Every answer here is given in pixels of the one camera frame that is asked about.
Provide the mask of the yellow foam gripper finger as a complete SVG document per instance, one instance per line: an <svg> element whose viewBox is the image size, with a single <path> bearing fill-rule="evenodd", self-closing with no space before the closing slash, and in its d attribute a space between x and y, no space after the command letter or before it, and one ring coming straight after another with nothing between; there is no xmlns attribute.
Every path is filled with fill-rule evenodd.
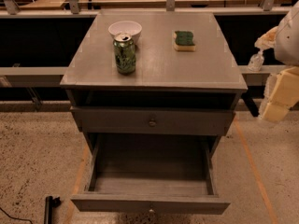
<svg viewBox="0 0 299 224"><path fill-rule="evenodd" d="M271 74L263 95L259 118L274 123L282 121L299 102L299 67L292 66Z"/></svg>
<svg viewBox="0 0 299 224"><path fill-rule="evenodd" d="M277 27L273 27L267 31L256 40L254 46L262 50L272 49L275 46L277 30Z"/></svg>

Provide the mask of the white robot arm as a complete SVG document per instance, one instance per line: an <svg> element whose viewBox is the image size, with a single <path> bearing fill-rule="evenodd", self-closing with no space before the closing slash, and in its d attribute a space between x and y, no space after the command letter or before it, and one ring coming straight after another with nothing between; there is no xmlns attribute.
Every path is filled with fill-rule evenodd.
<svg viewBox="0 0 299 224"><path fill-rule="evenodd" d="M273 48L275 59L287 66L267 79L259 110L260 119L280 122L299 102L299 2L278 26L260 36L254 46L263 50Z"/></svg>

